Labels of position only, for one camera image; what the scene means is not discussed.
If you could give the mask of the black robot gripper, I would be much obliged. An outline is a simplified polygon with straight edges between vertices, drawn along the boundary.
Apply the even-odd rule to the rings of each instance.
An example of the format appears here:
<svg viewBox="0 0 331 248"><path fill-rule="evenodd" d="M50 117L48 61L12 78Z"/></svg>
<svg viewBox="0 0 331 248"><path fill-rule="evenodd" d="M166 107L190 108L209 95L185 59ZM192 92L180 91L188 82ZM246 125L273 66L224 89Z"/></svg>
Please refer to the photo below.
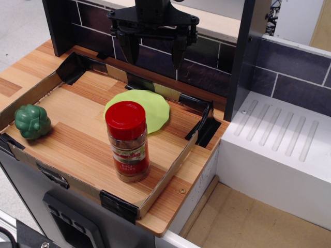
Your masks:
<svg viewBox="0 0 331 248"><path fill-rule="evenodd" d="M176 9L170 1L135 1L133 7L110 10L111 34L120 43L126 61L136 64L139 39L171 40L172 62L179 69L186 47L197 41L199 18Z"/></svg>

